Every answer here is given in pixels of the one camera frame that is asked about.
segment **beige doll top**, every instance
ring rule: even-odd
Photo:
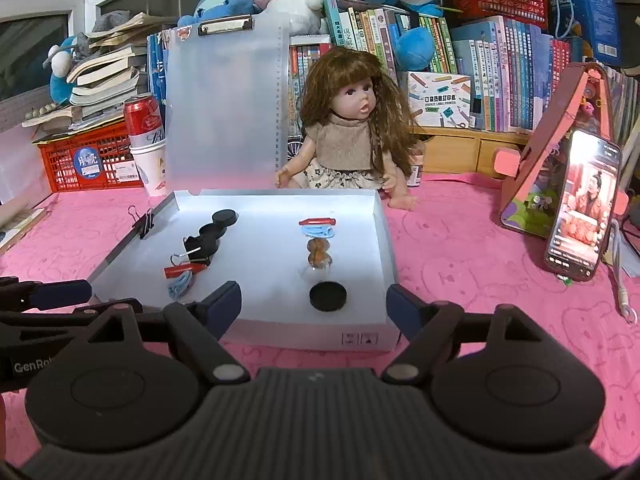
[[[305,131],[316,144],[316,159],[321,166],[337,171],[372,169],[369,121],[331,114],[325,126],[318,123]]]

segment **phone stand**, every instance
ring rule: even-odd
[[[495,153],[494,170],[506,176],[500,196],[500,222],[504,227],[548,238],[562,184],[553,182],[553,166],[558,160],[566,162],[563,141],[574,125],[583,128],[587,117],[591,131],[595,125],[597,133],[611,141],[609,102],[607,75],[600,65],[569,63],[523,152],[499,148]],[[613,213],[623,214],[627,204],[628,196],[618,190]]]

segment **blue box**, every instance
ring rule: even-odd
[[[571,20],[574,5],[574,25],[569,35],[579,36],[593,51],[590,57],[599,62],[620,66],[620,38],[615,0],[558,0],[560,26],[558,34],[564,34]],[[556,31],[556,0],[551,0],[551,33]]]

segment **black puck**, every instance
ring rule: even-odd
[[[213,220],[213,223],[218,223],[223,225],[224,227],[229,227],[238,221],[238,213],[236,213],[233,209],[223,209],[222,211],[213,213],[211,219]]]
[[[347,289],[335,282],[316,283],[309,291],[309,300],[320,312],[335,312],[344,307]]]
[[[220,238],[224,233],[226,233],[226,227],[221,223],[213,222],[211,224],[203,225],[198,232],[201,237],[213,236],[215,238]]]

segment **doll foot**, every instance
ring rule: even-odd
[[[418,199],[412,195],[396,196],[389,200],[389,207],[392,209],[404,209],[412,211]]]

